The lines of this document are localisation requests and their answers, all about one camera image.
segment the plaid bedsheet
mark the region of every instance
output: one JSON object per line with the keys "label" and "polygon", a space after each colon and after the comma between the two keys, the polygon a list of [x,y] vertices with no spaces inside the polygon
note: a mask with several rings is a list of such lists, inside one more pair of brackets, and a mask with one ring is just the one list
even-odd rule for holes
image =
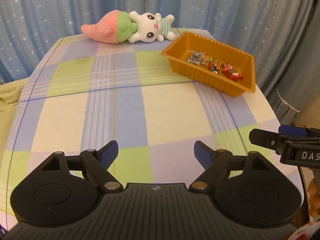
{"label": "plaid bedsheet", "polygon": [[[184,30],[212,38],[205,30]],[[231,98],[170,70],[160,52],[169,41],[103,44],[65,37],[44,56],[25,85],[0,171],[0,223],[12,228],[12,190],[54,151],[79,154],[112,139],[119,155],[109,171],[127,182],[187,186],[203,172],[193,154],[202,140],[213,149],[261,152],[300,189],[296,167],[251,145],[253,128],[277,131],[265,97]]]}

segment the red candy wrapper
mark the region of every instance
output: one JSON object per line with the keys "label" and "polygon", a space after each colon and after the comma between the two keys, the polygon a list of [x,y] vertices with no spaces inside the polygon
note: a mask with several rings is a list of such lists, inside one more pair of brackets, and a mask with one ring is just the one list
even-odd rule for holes
{"label": "red candy wrapper", "polygon": [[319,239],[320,234],[320,222],[313,222],[304,225],[303,227],[296,230],[286,240],[310,240]]}
{"label": "red candy wrapper", "polygon": [[223,63],[223,65],[224,65],[223,73],[227,76],[227,78],[231,80],[243,79],[243,76],[241,76],[234,67],[232,67],[228,63]]}

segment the curtain lace trim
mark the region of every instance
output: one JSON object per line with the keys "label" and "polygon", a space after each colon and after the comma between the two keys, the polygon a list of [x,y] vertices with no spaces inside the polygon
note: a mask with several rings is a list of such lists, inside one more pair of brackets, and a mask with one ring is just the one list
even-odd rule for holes
{"label": "curtain lace trim", "polygon": [[293,106],[291,106],[287,101],[285,101],[285,100],[281,97],[281,95],[280,95],[280,93],[279,93],[279,90],[278,90],[278,85],[277,85],[276,89],[277,89],[277,94],[278,94],[280,100],[281,100],[283,103],[285,103],[287,106],[289,106],[293,111],[296,111],[297,113],[300,113],[300,112],[301,112],[301,111],[295,109]]}

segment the stuffed bunny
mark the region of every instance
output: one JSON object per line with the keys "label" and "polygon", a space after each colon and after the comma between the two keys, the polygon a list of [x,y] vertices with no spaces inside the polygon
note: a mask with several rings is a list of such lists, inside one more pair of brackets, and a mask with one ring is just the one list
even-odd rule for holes
{"label": "stuffed bunny", "polygon": [[171,29],[171,23],[174,21],[174,16],[171,14],[161,18],[160,13],[140,15],[136,11],[132,11],[129,13],[129,18],[138,25],[137,32],[128,38],[131,43],[136,41],[153,42],[155,39],[162,42],[164,38],[173,41],[176,38]]}

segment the candy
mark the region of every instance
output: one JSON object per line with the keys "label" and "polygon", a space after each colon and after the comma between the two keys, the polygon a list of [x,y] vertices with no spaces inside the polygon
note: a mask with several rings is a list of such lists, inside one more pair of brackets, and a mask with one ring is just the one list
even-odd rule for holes
{"label": "candy", "polygon": [[201,61],[201,64],[208,67],[209,64],[210,64],[209,58],[205,57],[205,58]]}
{"label": "candy", "polygon": [[187,62],[200,65],[202,59],[204,58],[204,53],[199,51],[193,51],[190,57],[187,59]]}
{"label": "candy", "polygon": [[210,61],[210,65],[208,66],[208,69],[215,74],[219,74],[220,66],[221,66],[221,62],[212,57]]}
{"label": "candy", "polygon": [[239,74],[239,72],[234,67],[232,67],[230,64],[223,63],[223,66],[224,66],[223,73],[227,76],[227,78],[229,78],[231,80],[243,79],[243,76],[241,76]]}

